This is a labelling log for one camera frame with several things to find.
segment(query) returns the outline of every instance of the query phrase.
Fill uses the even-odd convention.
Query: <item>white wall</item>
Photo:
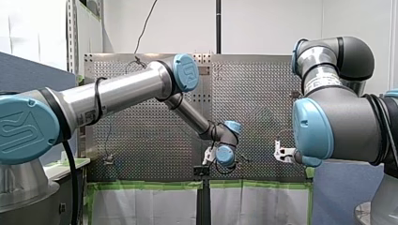
[[[222,1],[222,25],[222,53],[290,54],[299,39],[321,38],[322,1]]]
[[[375,56],[375,73],[365,92],[389,89],[391,7],[394,0],[323,0],[322,38],[353,36],[365,41]]]
[[[153,1],[104,0],[104,51],[133,53]],[[138,53],[216,50],[214,0],[162,0]],[[223,53],[291,53],[300,38],[321,38],[320,0],[222,1]]]
[[[153,1],[104,0],[104,51],[133,53]],[[215,1],[161,0],[138,53],[207,53],[215,49]]]

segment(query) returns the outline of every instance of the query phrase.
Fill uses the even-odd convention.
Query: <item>green tape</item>
[[[312,183],[280,183],[267,181],[244,181],[244,187],[275,188],[275,189],[309,189]]]
[[[120,190],[120,189],[149,189],[149,190],[183,190],[200,189],[202,182],[145,182],[145,181],[115,181],[88,184],[89,189],[98,190]]]
[[[211,188],[275,188],[275,189],[309,189],[312,183],[281,183],[269,181],[251,181],[251,180],[225,180],[210,181]]]
[[[210,181],[210,188],[242,188],[243,180],[215,180]]]
[[[305,168],[305,174],[307,175],[307,178],[309,178],[309,179],[314,178],[315,168],[313,168],[313,167]]]
[[[76,166],[84,163],[85,161],[87,161],[87,158],[75,158]],[[54,165],[69,166],[69,162],[68,161],[66,161],[64,163],[51,162],[51,163],[45,165],[45,167],[50,167],[50,166],[54,166]]]
[[[307,213],[307,224],[311,225],[313,222],[313,195],[314,195],[314,186],[309,186],[308,193],[308,213]]]

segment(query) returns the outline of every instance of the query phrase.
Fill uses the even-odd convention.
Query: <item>black cable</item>
[[[146,68],[146,63],[142,62],[141,59],[138,56],[135,55],[134,57],[135,57],[135,60],[130,61],[129,63],[127,63],[127,65],[125,67],[125,74],[128,73],[128,68],[133,63],[136,63],[136,64],[140,65],[141,67]]]
[[[392,132],[391,132],[391,128],[390,128],[390,122],[389,122],[389,118],[387,116],[387,112],[385,110],[385,108],[383,107],[380,98],[376,97],[377,100],[377,108],[381,111],[382,114],[382,118],[385,124],[385,127],[387,128],[387,134],[389,135],[389,139],[390,139],[390,147],[392,150],[392,154],[394,155],[394,159],[395,159],[395,166],[398,167],[398,153],[397,153],[397,148],[395,145],[395,141],[392,137]]]
[[[395,159],[395,164],[398,167],[398,153],[395,145],[395,141],[392,137],[392,132],[390,129],[390,122],[389,118],[387,116],[387,112],[380,100],[379,97],[375,95],[364,95],[366,99],[369,101],[371,104],[371,107],[375,113],[375,116],[377,118],[377,122],[379,123],[380,126],[380,133],[382,135],[382,143],[381,143],[381,149],[379,150],[377,154],[377,158],[374,162],[371,162],[372,165],[378,165],[383,160],[386,158],[388,152],[391,151],[393,153],[394,159]]]
[[[135,47],[134,54],[137,53],[138,48],[140,47],[141,38],[142,38],[143,35],[144,35],[144,32],[145,32],[145,30],[146,30],[146,25],[148,24],[149,18],[150,18],[150,16],[152,15],[152,11],[153,11],[153,9],[155,8],[157,2],[158,2],[158,0],[155,0],[155,1],[153,2],[152,8],[150,9],[148,16],[146,17],[146,20],[145,20],[145,23],[144,23],[144,28],[143,28],[143,31],[141,32],[141,35],[138,37],[137,47]]]
[[[379,110],[378,110],[378,108],[376,106],[374,97],[372,97],[371,95],[364,95],[364,97],[369,101],[369,104],[372,107],[372,110],[373,110],[373,112],[375,114],[375,118],[377,120],[377,123],[379,125],[379,129],[380,129],[380,135],[381,135],[381,142],[379,144],[379,149],[380,150],[378,151],[378,154],[377,154],[377,157],[376,157],[375,161],[370,162],[372,165],[377,166],[377,165],[379,165],[380,163],[383,162],[385,156],[387,155],[388,149],[389,149],[388,142],[387,142],[387,137],[386,137],[386,132],[385,132],[385,125],[384,125],[384,123],[383,123],[383,121],[381,119],[381,115],[380,115],[380,112],[379,112]]]
[[[100,85],[100,81],[103,80],[107,80],[107,78],[104,77],[98,77],[96,80],[96,83],[94,84],[94,90],[95,90],[95,95],[94,95],[94,99],[95,99],[95,103],[97,105],[97,111],[98,111],[98,115],[97,118],[95,118],[91,123],[88,124],[88,126],[92,126],[97,124],[97,122],[101,119],[102,117],[102,104],[100,102],[100,91],[99,91],[99,85]]]
[[[158,0],[155,0],[153,2],[152,7],[151,7],[151,9],[149,11],[149,14],[146,17],[146,20],[145,20],[145,23],[144,23],[144,28],[143,28],[143,31],[141,32],[141,35],[138,37],[137,46],[135,47],[134,54],[136,54],[138,52],[138,48],[140,48],[141,38],[143,37],[143,35],[145,33],[146,25],[148,24],[149,18],[152,15],[153,9],[155,8],[157,2],[158,2]],[[134,55],[134,57],[135,57],[135,60],[129,62],[126,65],[125,73],[128,72],[127,71],[128,67],[131,66],[131,64],[133,64],[133,63],[136,63],[136,64],[140,65],[141,67],[146,68],[146,63],[142,62],[141,59],[137,55]]]
[[[77,225],[78,214],[79,214],[79,184],[77,181],[77,170],[74,163],[74,157],[72,150],[68,141],[62,142],[67,153],[69,167],[70,167],[70,177],[72,179],[72,220],[71,225]]]

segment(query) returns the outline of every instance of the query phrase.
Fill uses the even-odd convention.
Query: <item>perforated metal panel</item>
[[[229,178],[302,181],[302,166],[285,164],[274,156],[279,132],[282,146],[293,147],[289,95],[299,90],[290,72],[290,56],[213,55],[213,119],[242,124],[237,149],[241,162]],[[212,171],[213,179],[224,179]]]
[[[148,63],[172,55],[139,55]],[[116,77],[142,69],[132,63],[132,55],[93,54],[86,57],[86,72],[94,78]],[[191,101],[191,94],[186,95]],[[192,180],[194,144],[191,129],[164,103],[150,99],[100,120],[87,137],[94,160],[89,167],[90,181],[122,180]],[[103,158],[113,155],[114,164]]]
[[[139,55],[144,62],[169,56]],[[187,100],[208,119],[232,119],[243,126],[237,150],[244,156],[238,158],[241,163],[228,175],[212,170],[212,179],[303,181],[301,166],[283,164],[273,157],[277,134],[291,128],[293,99],[289,94],[299,90],[299,79],[290,73],[290,57],[196,54],[195,58],[210,72],[201,76]],[[141,69],[130,63],[133,60],[132,54],[88,55],[85,73],[93,78],[120,76]],[[201,163],[209,145],[155,99],[99,121],[91,134],[87,129],[86,141],[87,155],[93,158],[90,181],[192,180],[193,166]],[[293,146],[289,131],[282,133],[282,146]],[[111,154],[115,163],[104,165],[102,159]]]

